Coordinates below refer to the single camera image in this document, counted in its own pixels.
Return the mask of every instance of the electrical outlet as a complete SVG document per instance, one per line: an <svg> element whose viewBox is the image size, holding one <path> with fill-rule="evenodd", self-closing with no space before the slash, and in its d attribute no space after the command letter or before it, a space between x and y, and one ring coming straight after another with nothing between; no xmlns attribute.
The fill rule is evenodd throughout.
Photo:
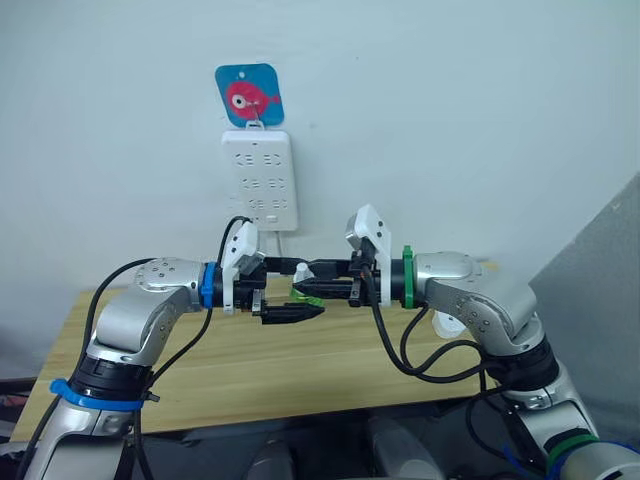
<svg viewBox="0 0 640 480"><path fill-rule="evenodd" d="M246 214L259 230L298 228L291 141L279 130L229 130L222 150L233 167Z"/></svg>

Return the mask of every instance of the white power strip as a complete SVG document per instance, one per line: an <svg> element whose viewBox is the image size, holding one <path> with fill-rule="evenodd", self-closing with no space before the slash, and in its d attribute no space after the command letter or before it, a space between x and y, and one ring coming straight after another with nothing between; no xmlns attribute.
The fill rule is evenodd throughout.
<svg viewBox="0 0 640 480"><path fill-rule="evenodd" d="M298 228L289 135L278 130L229 130L222 135L222 150L236 173L247 216L258 229Z"/></svg>

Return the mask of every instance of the red fish illustration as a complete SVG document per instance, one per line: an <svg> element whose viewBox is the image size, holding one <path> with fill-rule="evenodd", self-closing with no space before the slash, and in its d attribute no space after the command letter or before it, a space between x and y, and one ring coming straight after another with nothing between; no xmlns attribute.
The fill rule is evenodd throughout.
<svg viewBox="0 0 640 480"><path fill-rule="evenodd" d="M256 120L256 116L260 117L269 103L280 103L279 95L269 97L253 83L243 81L229 85L225 96L233 113L246 120Z"/></svg>

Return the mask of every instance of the wooden table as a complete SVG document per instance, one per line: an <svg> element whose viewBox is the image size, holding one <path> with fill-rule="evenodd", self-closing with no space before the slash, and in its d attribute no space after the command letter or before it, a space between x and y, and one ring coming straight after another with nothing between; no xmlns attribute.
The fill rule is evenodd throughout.
<svg viewBox="0 0 640 480"><path fill-rule="evenodd" d="M288 299L289 289L290 279L270 279L267 298L273 305L281 304ZM98 311L118 292L105 292ZM52 399L51 380L71 374L92 294L78 296L13 432L13 441L30 437ZM216 309L206 335L154 386L161 401L147 402L142 410L144 431L438 400L478 391L477 377L434 385L403 375L389 361L369 308L350 308L339 300L326 301L325 306L326 312L319 317L292 325L260 325L250 314L226 316ZM400 306L383 309L395 345L415 313ZM435 335L430 318L427 315L413 332L410 355L414 363L446 343ZM204 313L180 318L161 363L195 335L203 319ZM453 374L477 362L472 349L456 349L430 373Z"/></svg>

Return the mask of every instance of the gray panel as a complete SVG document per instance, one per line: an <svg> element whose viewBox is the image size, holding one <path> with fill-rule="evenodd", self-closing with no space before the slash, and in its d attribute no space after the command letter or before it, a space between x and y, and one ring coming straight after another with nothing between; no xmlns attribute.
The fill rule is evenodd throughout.
<svg viewBox="0 0 640 480"><path fill-rule="evenodd" d="M531 282L603 439L640 446L640 177Z"/></svg>

